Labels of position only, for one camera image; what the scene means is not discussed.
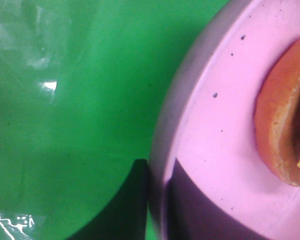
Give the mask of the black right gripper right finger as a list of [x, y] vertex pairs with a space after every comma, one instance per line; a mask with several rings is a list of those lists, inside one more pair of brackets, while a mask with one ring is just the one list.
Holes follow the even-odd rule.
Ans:
[[168, 240], [265, 240], [213, 203], [178, 160], [167, 186]]

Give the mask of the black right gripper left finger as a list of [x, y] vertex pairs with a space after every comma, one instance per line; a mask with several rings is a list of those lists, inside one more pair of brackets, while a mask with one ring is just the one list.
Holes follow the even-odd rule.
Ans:
[[68, 240], [144, 240], [148, 212], [149, 166], [136, 159], [115, 196]]

